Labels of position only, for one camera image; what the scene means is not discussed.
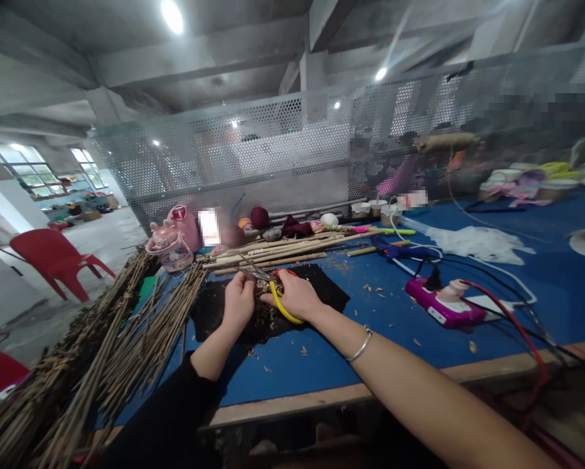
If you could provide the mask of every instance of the silver bracelet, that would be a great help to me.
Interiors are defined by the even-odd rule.
[[[364,352],[364,349],[371,341],[371,336],[373,335],[373,331],[366,324],[364,324],[364,327],[366,328],[366,332],[368,334],[366,336],[366,340],[362,344],[362,347],[360,347],[360,349],[356,352],[356,354],[353,357],[345,357],[345,360],[347,360],[349,363],[353,362],[354,360],[357,360],[360,357],[360,355],[362,355],[362,353]]]

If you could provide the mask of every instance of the blue glue gun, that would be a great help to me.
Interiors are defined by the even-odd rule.
[[[429,256],[429,252],[425,248],[402,248],[401,246],[393,246],[378,234],[371,236],[371,242],[377,248],[377,253],[389,261],[391,259],[409,259],[411,257],[424,259]]]

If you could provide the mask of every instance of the blue table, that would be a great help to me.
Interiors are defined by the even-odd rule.
[[[463,201],[461,204],[465,206],[468,202]],[[585,228],[585,191],[579,191],[572,198],[550,206],[527,206],[527,211],[523,213],[475,215],[499,227],[550,241],[542,243],[523,238],[524,243],[537,253],[519,253],[525,261],[524,266],[500,266],[519,276],[538,297],[535,310],[559,344],[585,343],[585,257],[571,250],[566,237],[572,231]],[[435,206],[419,215],[417,220],[433,227],[452,230],[479,225],[454,204]],[[420,234],[412,239],[430,243],[428,238]],[[344,311],[346,316],[361,324],[368,324],[374,331],[441,369],[524,354],[528,350],[507,322],[482,324],[471,334],[444,329],[405,294],[403,287],[408,275],[399,267],[376,254],[351,258],[346,256],[348,250],[370,245],[368,240],[364,241],[348,243],[344,249],[343,245],[338,245],[338,250],[329,252],[327,258],[313,261],[351,297]],[[464,258],[455,258],[482,266]],[[406,262],[411,267],[417,265],[414,261]],[[445,284],[453,278],[469,279],[489,288],[502,299],[518,300],[477,270],[450,263],[440,264],[440,269]],[[426,266],[423,274],[428,274],[430,270]],[[520,290],[504,274],[491,272]],[[221,277],[211,274],[208,280],[221,280]],[[372,286],[373,292],[363,289],[366,284]],[[375,291],[377,287],[383,289],[381,295],[385,298]],[[527,321],[526,313],[519,309],[516,314],[523,324],[533,327]],[[191,338],[194,334],[194,325],[189,322],[186,337]],[[476,353],[470,350],[470,342],[476,344]],[[542,343],[537,342],[537,345],[544,347]],[[198,346],[199,343],[193,339],[186,342],[187,350],[194,350]],[[306,357],[301,353],[302,347],[307,350]],[[178,344],[164,377],[178,367],[180,354],[181,347]],[[270,339],[265,345],[257,345],[251,357],[246,356],[246,349],[240,350],[236,356],[241,355],[241,359],[231,364],[233,370],[223,372],[221,392],[224,395],[221,408],[212,421],[213,425],[240,421],[256,414],[263,416],[291,412],[369,395],[348,363],[311,328],[288,332]],[[522,358],[522,366],[527,363],[531,367],[532,359],[528,356]],[[489,376],[500,374],[502,370],[495,368],[493,363],[475,366],[485,370]],[[502,366],[507,368],[507,363],[510,362],[504,362]],[[117,425],[125,424],[146,397],[135,397],[128,403]]]

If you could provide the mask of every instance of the hand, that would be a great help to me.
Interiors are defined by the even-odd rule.
[[[280,271],[279,279],[284,285],[284,296],[279,300],[286,311],[297,319],[311,321],[312,317],[325,307],[308,280],[295,277],[286,270]],[[262,295],[260,300],[276,306],[270,293]]]
[[[251,319],[255,306],[254,288],[255,280],[244,272],[238,272],[227,284],[223,326],[232,327],[239,333],[245,328]]]

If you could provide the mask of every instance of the concrete ceiling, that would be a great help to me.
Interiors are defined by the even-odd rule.
[[[160,0],[0,0],[0,130],[73,138],[308,83],[370,83],[386,61],[390,77],[557,44],[585,21],[585,0],[175,1],[182,36]]]
[[[174,39],[158,0],[0,0],[16,14],[87,55]],[[187,36],[301,16],[312,0],[178,0]]]

